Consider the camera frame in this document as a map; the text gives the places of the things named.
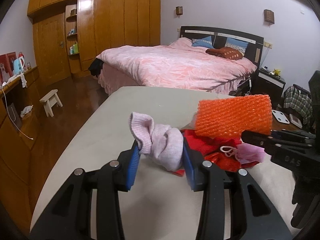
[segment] silver bolt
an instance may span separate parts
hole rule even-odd
[[[117,160],[113,160],[109,163],[109,165],[113,168],[118,167],[119,166],[119,162]]]
[[[212,166],[212,162],[211,161],[203,161],[202,162],[202,165],[204,167],[207,167],[207,168],[210,168]]]
[[[73,173],[74,173],[74,175],[79,176],[83,173],[83,169],[77,168],[77,169],[75,169],[75,171]]]
[[[241,176],[246,176],[247,174],[248,174],[248,172],[247,172],[247,170],[245,170],[245,169],[239,169],[239,174],[241,175]]]

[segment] wall socket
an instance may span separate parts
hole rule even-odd
[[[264,41],[264,42],[263,42],[263,46],[272,49],[272,44],[269,43],[269,42]]]

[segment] wall sconce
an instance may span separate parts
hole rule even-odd
[[[267,23],[275,24],[275,13],[271,10],[265,9],[264,11],[264,21]]]
[[[177,6],[176,7],[176,15],[178,17],[180,17],[180,15],[182,15],[182,14],[183,14],[182,6]]]

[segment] orange foam net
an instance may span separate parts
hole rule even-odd
[[[195,131],[198,136],[240,138],[244,130],[269,135],[272,127],[268,95],[202,100]]]

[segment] wooden stool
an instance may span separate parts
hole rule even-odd
[[[45,113],[47,116],[53,117],[53,112],[52,112],[52,107],[55,105],[55,103],[58,104],[58,106],[63,107],[58,95],[57,95],[58,90],[54,89],[51,90],[48,94],[46,94],[43,98],[40,99],[40,102],[43,103]]]

